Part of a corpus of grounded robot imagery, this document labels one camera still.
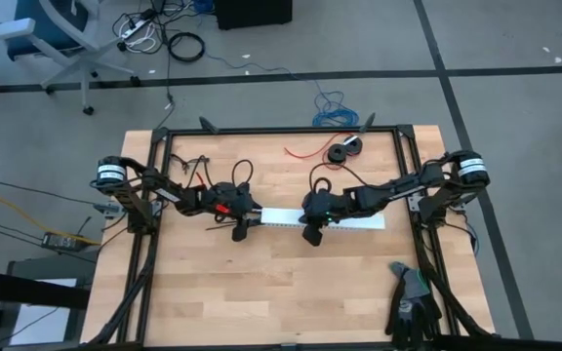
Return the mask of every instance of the wooden table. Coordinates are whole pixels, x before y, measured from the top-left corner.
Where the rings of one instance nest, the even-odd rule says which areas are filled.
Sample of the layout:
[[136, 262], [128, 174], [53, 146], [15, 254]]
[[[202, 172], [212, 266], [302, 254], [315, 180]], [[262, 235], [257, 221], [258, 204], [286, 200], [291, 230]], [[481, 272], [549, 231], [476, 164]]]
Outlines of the wooden table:
[[[422, 161], [444, 153], [438, 127], [415, 126], [415, 132]], [[184, 159], [201, 154], [210, 157], [213, 181], [230, 180], [235, 162], [248, 158], [255, 165], [254, 199], [264, 207], [298, 209], [309, 189], [308, 173], [321, 159], [296, 159], [283, 147], [306, 154], [329, 137], [178, 136], [172, 151]], [[371, 183], [399, 177], [392, 136], [367, 133], [361, 138], [363, 152], [347, 165]], [[122, 155], [144, 164], [149, 144], [149, 131], [128, 132]], [[247, 171], [247, 167], [240, 168], [236, 177], [244, 179]], [[344, 170], [320, 168], [314, 178], [321, 175], [332, 181], [334, 192], [358, 184]], [[171, 165], [170, 177], [187, 182], [177, 162]], [[210, 214], [184, 217], [167, 209], [162, 216], [144, 345], [388, 341], [383, 329], [397, 282], [388, 264], [399, 260], [416, 267], [417, 262], [405, 202], [393, 202], [383, 213], [384, 230], [328, 230], [322, 245], [313, 248], [300, 230], [278, 227], [250, 229], [245, 241], [234, 243], [230, 227], [205, 230], [215, 225]], [[464, 226], [458, 215], [448, 214], [447, 220]], [[107, 231], [103, 240], [124, 225]], [[453, 293], [481, 327], [492, 331], [467, 234], [451, 227], [440, 228], [438, 233]], [[100, 254], [82, 341], [97, 334], [120, 302], [133, 238], [133, 234], [123, 234]], [[130, 339], [135, 335], [139, 302], [140, 297], [133, 307]]]

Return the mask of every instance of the black glove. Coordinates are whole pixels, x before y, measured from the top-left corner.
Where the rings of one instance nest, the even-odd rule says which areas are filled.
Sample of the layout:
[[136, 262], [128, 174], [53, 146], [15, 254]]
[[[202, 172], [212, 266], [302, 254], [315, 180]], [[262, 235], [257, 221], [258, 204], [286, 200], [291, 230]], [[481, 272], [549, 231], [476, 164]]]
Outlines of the black glove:
[[433, 338], [431, 326], [441, 318], [441, 311], [431, 296], [420, 271], [395, 262], [391, 269], [400, 281], [389, 307], [385, 334], [392, 335], [391, 343], [400, 350], [418, 349], [423, 337]]

